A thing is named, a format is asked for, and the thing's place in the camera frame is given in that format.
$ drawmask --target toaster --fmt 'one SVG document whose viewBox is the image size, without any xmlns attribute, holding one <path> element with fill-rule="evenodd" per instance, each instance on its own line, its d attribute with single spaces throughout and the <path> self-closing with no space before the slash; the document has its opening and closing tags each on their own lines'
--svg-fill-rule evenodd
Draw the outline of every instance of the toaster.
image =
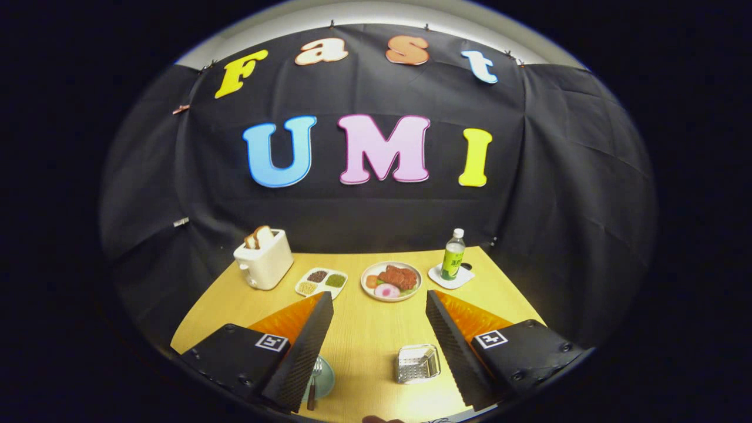
<svg viewBox="0 0 752 423">
<path fill-rule="evenodd" d="M 246 248 L 245 243 L 235 249 L 245 281 L 253 288 L 268 291 L 277 286 L 293 265 L 293 253 L 287 235 L 281 229 L 272 229 L 271 244 L 259 250 Z"/>
</svg>

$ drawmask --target white coaster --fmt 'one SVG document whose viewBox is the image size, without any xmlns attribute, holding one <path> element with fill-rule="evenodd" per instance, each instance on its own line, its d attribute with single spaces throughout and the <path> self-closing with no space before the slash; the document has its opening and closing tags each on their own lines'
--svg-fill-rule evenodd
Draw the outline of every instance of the white coaster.
<svg viewBox="0 0 752 423">
<path fill-rule="evenodd" d="M 428 271 L 428 276 L 444 288 L 457 289 L 466 284 L 470 279 L 474 278 L 475 274 L 460 266 L 459 272 L 457 272 L 457 277 L 453 281 L 446 281 L 441 278 L 441 263 L 439 263 Z"/>
</svg>

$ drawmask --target stainless steel basket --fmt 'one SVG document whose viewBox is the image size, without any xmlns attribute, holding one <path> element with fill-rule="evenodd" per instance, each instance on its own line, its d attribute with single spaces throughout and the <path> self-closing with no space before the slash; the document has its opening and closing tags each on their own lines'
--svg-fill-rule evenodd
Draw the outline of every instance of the stainless steel basket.
<svg viewBox="0 0 752 423">
<path fill-rule="evenodd" d="M 428 382 L 441 373 L 438 350 L 430 344 L 407 345 L 399 349 L 396 360 L 397 383 Z"/>
</svg>

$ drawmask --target fork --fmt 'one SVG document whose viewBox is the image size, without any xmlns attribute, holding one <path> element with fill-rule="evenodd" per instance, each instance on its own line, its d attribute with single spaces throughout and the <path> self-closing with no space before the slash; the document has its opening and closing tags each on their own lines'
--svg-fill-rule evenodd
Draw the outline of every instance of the fork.
<svg viewBox="0 0 752 423">
<path fill-rule="evenodd" d="M 314 401 L 316 400 L 316 378 L 321 374 L 323 368 L 324 366 L 321 362 L 321 357 L 317 357 L 316 363 L 314 364 L 314 380 L 311 382 L 311 389 L 308 391 L 308 407 L 306 407 L 311 411 L 314 409 Z"/>
</svg>

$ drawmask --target letter m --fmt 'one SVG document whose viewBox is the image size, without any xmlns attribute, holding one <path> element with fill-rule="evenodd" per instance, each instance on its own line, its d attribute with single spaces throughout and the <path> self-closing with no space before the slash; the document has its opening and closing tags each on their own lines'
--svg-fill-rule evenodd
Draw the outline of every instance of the letter m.
<svg viewBox="0 0 752 423">
<path fill-rule="evenodd" d="M 398 155 L 399 166 L 392 174 L 397 181 L 421 182 L 428 179 L 423 143 L 431 120 L 421 116 L 403 116 L 386 140 L 367 114 L 343 116 L 338 125 L 344 129 L 347 137 L 347 170 L 339 177 L 343 184 L 363 184 L 371 178 L 363 167 L 365 158 L 368 158 L 379 181 L 383 181 Z"/>
</svg>

